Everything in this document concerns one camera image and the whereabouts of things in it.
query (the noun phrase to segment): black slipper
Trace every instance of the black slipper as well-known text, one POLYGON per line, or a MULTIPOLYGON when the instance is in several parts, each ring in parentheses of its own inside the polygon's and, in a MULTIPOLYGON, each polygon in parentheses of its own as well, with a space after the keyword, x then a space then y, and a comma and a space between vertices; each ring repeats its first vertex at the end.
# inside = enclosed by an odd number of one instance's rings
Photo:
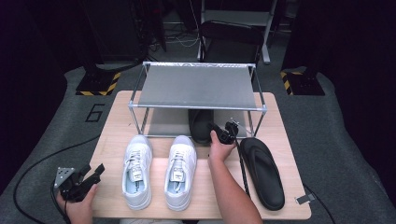
POLYGON ((210 123, 214 122, 214 110, 189 109, 189 126, 192 140, 196 143, 210 143, 210 123))
POLYGON ((254 137, 243 139, 240 147, 260 202, 271 211, 281 209, 285 193, 271 151, 254 137))

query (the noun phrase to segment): gray carpet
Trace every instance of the gray carpet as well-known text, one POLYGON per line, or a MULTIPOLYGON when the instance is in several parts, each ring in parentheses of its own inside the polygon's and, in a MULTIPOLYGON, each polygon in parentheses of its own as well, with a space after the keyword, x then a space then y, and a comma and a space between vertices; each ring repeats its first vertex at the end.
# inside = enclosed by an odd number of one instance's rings
MULTIPOLYGON (((263 91, 277 100, 303 182, 328 207, 336 223, 395 223, 396 211, 375 173, 347 134, 333 85, 323 75, 318 80, 325 96, 288 96, 280 78, 289 35, 278 33, 269 49, 272 63, 258 65, 263 91)), ((167 52, 158 49, 150 55, 163 62, 196 62, 197 44, 184 47, 168 43, 167 52)), ((122 64, 108 64, 105 68, 122 64)), ((32 223, 13 202, 13 190, 25 170, 63 148, 79 144, 101 133, 118 91, 132 90, 140 66, 122 72, 109 96, 76 96, 75 88, 84 75, 82 68, 65 74, 68 82, 64 101, 40 142, 0 197, 0 223, 32 223), (103 111, 97 122, 86 122, 92 107, 103 111)), ((98 138, 59 153, 33 168, 22 180, 17 194, 21 208, 45 223, 62 223, 52 204, 50 184, 58 166, 80 168, 90 162, 98 138)), ((266 223, 332 223, 318 200, 311 204, 312 217, 305 221, 266 221, 266 223)), ((116 219, 96 218, 95 223, 118 223, 116 219)))

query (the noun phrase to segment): human arm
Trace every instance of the human arm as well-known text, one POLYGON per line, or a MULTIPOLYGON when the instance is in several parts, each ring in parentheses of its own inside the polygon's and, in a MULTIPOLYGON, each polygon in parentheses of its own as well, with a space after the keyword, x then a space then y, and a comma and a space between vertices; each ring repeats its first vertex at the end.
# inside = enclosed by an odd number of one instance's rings
POLYGON ((225 223, 262 223, 262 217, 256 205, 235 181, 225 160, 231 154, 235 144, 223 145, 215 131, 210 133, 209 164, 213 186, 219 210, 225 223))
POLYGON ((97 185, 92 185, 84 200, 79 203, 66 202, 61 193, 58 192, 56 201, 63 210, 64 206, 66 206, 64 213, 67 214, 72 224, 92 223, 92 200, 96 190, 97 185))

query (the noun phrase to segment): white sneaker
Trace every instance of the white sneaker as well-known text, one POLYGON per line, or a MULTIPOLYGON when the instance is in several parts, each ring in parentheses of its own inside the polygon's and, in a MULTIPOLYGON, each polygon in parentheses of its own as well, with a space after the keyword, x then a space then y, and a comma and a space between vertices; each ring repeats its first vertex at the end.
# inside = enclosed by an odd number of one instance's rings
POLYGON ((151 202, 151 160, 151 145, 147 137, 141 134, 133 137, 125 150, 122 174, 122 193, 131 209, 144 209, 151 202))
POLYGON ((169 152, 165 177, 164 192, 170 209, 182 211, 189 206, 196 163, 194 144, 189 137, 178 136, 169 152))

